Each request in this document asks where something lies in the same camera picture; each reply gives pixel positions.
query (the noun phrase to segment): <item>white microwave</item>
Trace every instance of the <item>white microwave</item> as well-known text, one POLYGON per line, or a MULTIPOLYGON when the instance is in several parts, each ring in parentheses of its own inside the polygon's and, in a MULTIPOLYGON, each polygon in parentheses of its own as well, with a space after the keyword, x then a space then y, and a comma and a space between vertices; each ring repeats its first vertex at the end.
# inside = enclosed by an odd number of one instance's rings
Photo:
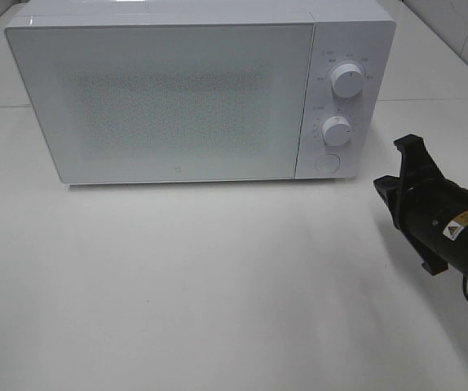
POLYGON ((31 0, 6 35, 89 184, 355 176, 394 31, 374 0, 31 0))

